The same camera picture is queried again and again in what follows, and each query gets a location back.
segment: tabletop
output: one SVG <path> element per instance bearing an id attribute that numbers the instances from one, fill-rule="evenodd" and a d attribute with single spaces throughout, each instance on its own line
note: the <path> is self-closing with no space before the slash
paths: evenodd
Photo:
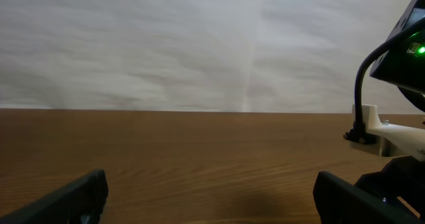
<path id="1" fill-rule="evenodd" d="M 421 128 L 419 115 L 382 115 Z M 354 183 L 390 158 L 354 150 L 350 114 L 0 110 L 0 215 L 93 169 L 101 223 L 320 223 L 319 171 Z"/>

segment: white paper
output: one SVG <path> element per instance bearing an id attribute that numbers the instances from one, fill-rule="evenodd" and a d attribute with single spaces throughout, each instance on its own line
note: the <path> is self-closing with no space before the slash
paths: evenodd
<path id="1" fill-rule="evenodd" d="M 0 0 L 0 108 L 347 113 L 409 2 Z M 363 94 L 420 112 L 379 80 Z"/>

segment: wrinkled white sheet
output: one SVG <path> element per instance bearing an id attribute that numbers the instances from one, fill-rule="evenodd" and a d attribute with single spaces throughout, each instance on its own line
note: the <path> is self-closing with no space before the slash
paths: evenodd
<path id="1" fill-rule="evenodd" d="M 0 0 L 0 108 L 350 112 L 410 0 Z M 419 113 L 366 78 L 364 103 Z"/>

